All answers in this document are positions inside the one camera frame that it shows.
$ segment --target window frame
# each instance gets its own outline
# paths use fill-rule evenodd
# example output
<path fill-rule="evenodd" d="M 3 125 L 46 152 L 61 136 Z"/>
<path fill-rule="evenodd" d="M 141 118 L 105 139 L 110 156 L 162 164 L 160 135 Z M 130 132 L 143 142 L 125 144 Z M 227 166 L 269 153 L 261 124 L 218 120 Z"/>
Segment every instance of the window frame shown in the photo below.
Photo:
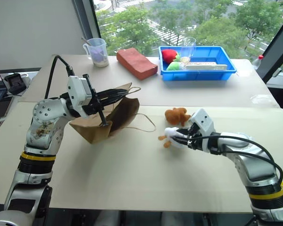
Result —
<path fill-rule="evenodd" d="M 72 0 L 79 24 L 86 39 L 100 38 L 100 28 L 92 0 Z"/>
<path fill-rule="evenodd" d="M 283 64 L 283 25 L 266 48 L 263 56 L 257 73 L 263 82 L 267 83 L 274 72 Z"/>

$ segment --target road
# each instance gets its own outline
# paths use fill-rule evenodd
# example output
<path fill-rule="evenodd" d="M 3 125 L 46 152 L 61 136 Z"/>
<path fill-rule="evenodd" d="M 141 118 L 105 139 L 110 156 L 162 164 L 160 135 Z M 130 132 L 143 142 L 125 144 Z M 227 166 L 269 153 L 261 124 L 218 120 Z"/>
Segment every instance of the road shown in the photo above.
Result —
<path fill-rule="evenodd" d="M 181 0 L 169 0 L 168 3 L 172 6 L 177 6 L 180 1 Z M 110 14 L 111 16 L 114 15 L 116 12 L 121 12 L 121 11 L 126 10 L 127 7 L 137 6 L 141 2 L 144 3 L 144 6 L 145 6 L 146 9 L 151 9 L 156 4 L 156 0 L 117 0 L 117 2 L 118 2 L 119 8 L 115 12 L 111 12 L 111 14 Z M 236 13 L 237 8 L 243 6 L 243 4 L 245 4 L 246 2 L 247 2 L 247 0 L 234 1 L 233 4 L 228 7 L 227 12 L 225 13 L 225 16 L 229 13 Z M 167 34 L 171 33 L 171 36 L 172 36 L 171 37 L 171 45 L 177 44 L 177 39 L 175 39 L 175 34 L 172 33 L 170 30 L 166 30 L 166 29 L 161 30 L 158 19 L 154 19 L 154 20 L 148 19 L 147 23 L 148 23 L 150 29 L 156 35 L 158 35 L 162 41 L 166 42 L 165 39 L 167 38 Z M 198 24 L 196 24 L 196 23 L 192 23 L 192 24 L 193 25 L 191 25 L 191 27 L 193 27 L 193 29 L 198 26 Z M 183 37 L 180 36 L 178 44 L 181 43 L 182 38 Z M 256 51 L 259 51 L 260 53 L 263 53 L 266 50 L 266 48 L 268 47 L 268 44 L 269 43 L 265 43 L 261 38 L 256 38 L 255 40 L 253 40 L 249 44 L 248 48 L 252 48 L 252 49 L 255 49 Z"/>

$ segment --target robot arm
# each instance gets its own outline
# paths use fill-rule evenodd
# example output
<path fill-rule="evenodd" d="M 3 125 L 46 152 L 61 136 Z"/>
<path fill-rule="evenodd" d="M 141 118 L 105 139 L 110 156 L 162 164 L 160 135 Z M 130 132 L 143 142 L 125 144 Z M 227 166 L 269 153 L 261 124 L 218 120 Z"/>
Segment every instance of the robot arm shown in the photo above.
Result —
<path fill-rule="evenodd" d="M 0 212 L 0 226 L 31 226 L 35 218 L 46 216 L 52 193 L 48 183 L 65 125 L 76 117 L 87 118 L 99 113 L 102 126 L 105 126 L 104 106 L 128 94 L 125 89 L 96 93 L 87 74 L 83 78 L 69 76 L 67 90 L 68 93 L 59 98 L 42 100 L 33 108 L 26 145 L 6 197 L 4 211 Z"/>
<path fill-rule="evenodd" d="M 203 109 L 199 109 L 190 122 L 191 128 L 179 129 L 182 135 L 172 137 L 172 143 L 229 158 L 250 196 L 251 209 L 259 224 L 283 223 L 283 172 L 278 167 L 282 175 L 279 179 L 269 152 L 245 134 L 216 133 L 212 119 Z"/>

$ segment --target white wall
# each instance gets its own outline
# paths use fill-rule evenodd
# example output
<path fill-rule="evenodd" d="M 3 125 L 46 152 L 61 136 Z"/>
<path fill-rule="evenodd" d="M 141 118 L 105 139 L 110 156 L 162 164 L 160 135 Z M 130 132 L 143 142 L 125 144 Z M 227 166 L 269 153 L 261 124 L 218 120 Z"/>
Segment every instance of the white wall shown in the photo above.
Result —
<path fill-rule="evenodd" d="M 0 0 L 0 70 L 84 54 L 82 34 L 71 0 Z"/>

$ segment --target green toy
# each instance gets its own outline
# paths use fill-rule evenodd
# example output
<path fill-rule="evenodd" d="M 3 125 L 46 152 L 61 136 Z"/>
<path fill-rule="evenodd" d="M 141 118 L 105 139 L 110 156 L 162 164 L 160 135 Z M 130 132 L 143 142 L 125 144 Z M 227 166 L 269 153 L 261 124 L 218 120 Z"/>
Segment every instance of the green toy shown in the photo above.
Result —
<path fill-rule="evenodd" d="M 177 53 L 175 59 L 173 60 L 174 62 L 180 62 L 180 53 Z"/>
<path fill-rule="evenodd" d="M 181 71 L 183 69 L 184 69 L 183 63 L 173 61 L 172 63 L 169 64 L 169 66 L 166 70 L 167 71 Z"/>

